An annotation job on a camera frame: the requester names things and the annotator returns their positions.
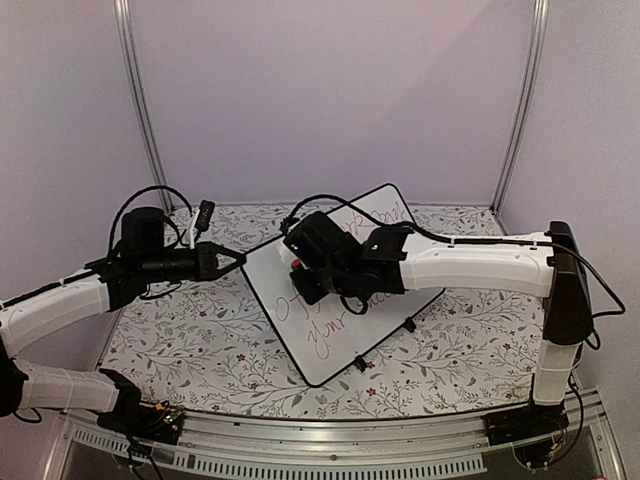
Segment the white dry-erase whiteboard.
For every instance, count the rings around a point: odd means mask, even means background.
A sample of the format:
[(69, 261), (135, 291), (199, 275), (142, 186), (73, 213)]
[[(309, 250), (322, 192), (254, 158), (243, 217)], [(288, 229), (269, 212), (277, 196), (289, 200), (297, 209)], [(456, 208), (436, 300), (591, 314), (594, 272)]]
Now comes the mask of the white dry-erase whiteboard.
[(376, 293), (365, 315), (349, 313), (339, 297), (328, 295), (307, 304), (289, 277), (277, 252), (280, 234), (251, 248), (241, 267), (276, 337), (303, 381), (320, 387), (401, 330), (444, 290), (412, 291), (404, 295)]

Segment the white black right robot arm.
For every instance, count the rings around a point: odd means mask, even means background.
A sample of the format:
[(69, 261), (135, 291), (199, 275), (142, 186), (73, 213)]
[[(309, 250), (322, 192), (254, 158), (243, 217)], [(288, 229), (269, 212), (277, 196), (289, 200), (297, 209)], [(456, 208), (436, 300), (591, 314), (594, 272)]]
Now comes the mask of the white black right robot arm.
[(517, 427), (537, 436), (552, 424), (580, 344), (593, 328), (586, 275), (570, 228), (509, 237), (444, 237), (411, 222), (379, 225), (364, 241), (314, 212), (284, 228), (290, 278), (310, 305), (327, 295), (366, 306), (378, 293), (431, 288), (492, 289), (535, 296), (544, 308), (531, 403)]

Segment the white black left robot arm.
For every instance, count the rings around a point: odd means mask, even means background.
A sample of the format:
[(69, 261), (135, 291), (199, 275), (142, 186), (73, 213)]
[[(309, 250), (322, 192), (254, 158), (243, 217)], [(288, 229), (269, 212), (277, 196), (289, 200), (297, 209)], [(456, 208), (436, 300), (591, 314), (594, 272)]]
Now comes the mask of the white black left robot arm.
[(204, 201), (193, 211), (188, 242), (166, 244), (171, 220), (157, 207), (120, 215), (121, 238), (106, 257), (74, 275), (1, 304), (1, 414), (22, 410), (87, 410), (100, 427), (127, 437), (175, 444), (183, 411), (168, 401), (151, 406), (140, 389), (112, 369), (82, 372), (45, 367), (19, 359), (36, 341), (86, 318), (113, 313), (149, 296), (156, 283), (218, 280), (246, 257), (210, 241), (200, 242), (215, 209)]

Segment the floral patterned table mat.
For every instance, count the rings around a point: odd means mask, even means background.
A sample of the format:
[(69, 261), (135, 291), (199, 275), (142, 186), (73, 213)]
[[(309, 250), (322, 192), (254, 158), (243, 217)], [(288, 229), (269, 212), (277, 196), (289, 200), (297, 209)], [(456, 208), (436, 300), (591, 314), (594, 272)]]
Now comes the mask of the floral patterned table mat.
[(243, 416), (337, 420), (458, 413), (528, 397), (541, 339), (538, 299), (449, 289), (321, 387), (307, 385), (234, 271), (158, 287), (126, 307), (102, 356), (146, 400)]

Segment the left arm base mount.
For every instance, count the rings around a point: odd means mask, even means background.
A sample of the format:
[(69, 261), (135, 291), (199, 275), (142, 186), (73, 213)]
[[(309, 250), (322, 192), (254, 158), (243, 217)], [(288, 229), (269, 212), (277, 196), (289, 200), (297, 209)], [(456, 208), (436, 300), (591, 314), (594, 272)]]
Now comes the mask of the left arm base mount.
[(99, 369), (114, 383), (117, 390), (115, 406), (111, 411), (97, 414), (97, 425), (127, 437), (177, 445), (184, 418), (183, 410), (168, 401), (157, 405), (145, 404), (140, 389), (122, 374), (110, 369)]

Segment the aluminium front rail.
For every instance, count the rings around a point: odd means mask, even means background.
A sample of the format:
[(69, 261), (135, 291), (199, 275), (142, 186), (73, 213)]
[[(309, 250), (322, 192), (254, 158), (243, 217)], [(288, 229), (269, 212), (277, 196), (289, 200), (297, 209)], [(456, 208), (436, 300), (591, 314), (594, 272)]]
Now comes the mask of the aluminium front rail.
[(493, 445), (481, 412), (395, 420), (303, 421), (189, 413), (175, 445), (128, 454), (124, 436), (90, 414), (63, 419), (47, 479), (624, 479), (627, 474), (594, 389), (565, 401), (561, 461), (521, 466), (544, 437)]

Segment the left aluminium frame post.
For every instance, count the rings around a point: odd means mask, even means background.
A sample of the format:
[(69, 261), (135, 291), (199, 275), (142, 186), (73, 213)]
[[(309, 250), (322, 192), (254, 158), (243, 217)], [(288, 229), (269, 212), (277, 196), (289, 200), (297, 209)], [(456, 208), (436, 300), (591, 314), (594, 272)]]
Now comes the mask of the left aluminium frame post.
[(167, 176), (160, 157), (144, 89), (134, 36), (130, 2), (127, 0), (114, 0), (113, 5), (134, 113), (139, 126), (151, 177), (155, 185), (167, 185)]

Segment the aluminium frame post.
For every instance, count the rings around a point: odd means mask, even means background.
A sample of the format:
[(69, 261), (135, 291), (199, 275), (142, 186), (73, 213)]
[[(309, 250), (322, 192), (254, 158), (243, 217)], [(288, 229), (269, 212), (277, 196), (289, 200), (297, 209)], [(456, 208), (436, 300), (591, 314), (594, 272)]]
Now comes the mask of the aluminium frame post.
[(527, 119), (534, 98), (536, 80), (544, 51), (549, 6), (550, 2), (548, 0), (536, 0), (533, 3), (529, 45), (525, 56), (520, 93), (508, 137), (503, 164), (490, 205), (496, 217), (501, 215), (505, 206), (509, 186), (516, 169), (520, 148), (524, 139)]
[(144, 89), (134, 36), (130, 2), (127, 0), (114, 0), (113, 5), (134, 113), (139, 126), (151, 177), (155, 185), (167, 185), (167, 176), (160, 157)]

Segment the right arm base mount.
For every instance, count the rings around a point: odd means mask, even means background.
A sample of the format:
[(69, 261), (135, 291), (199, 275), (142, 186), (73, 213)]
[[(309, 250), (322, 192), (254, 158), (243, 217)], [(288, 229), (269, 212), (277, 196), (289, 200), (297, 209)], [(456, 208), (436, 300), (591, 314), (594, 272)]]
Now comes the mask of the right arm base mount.
[(511, 410), (488, 413), (482, 420), (491, 446), (550, 434), (569, 426), (564, 402), (554, 406), (529, 402)]

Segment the right aluminium frame post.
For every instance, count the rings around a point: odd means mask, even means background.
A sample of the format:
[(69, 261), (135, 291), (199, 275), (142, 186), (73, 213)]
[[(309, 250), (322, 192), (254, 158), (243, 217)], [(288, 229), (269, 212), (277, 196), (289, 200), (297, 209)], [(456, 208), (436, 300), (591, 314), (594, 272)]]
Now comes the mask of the right aluminium frame post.
[(520, 148), (524, 139), (527, 119), (534, 98), (536, 80), (544, 51), (549, 6), (550, 2), (548, 0), (536, 0), (533, 3), (529, 45), (525, 56), (520, 93), (508, 137), (503, 164), (490, 205), (496, 217), (501, 215), (505, 206), (509, 186), (516, 169)]

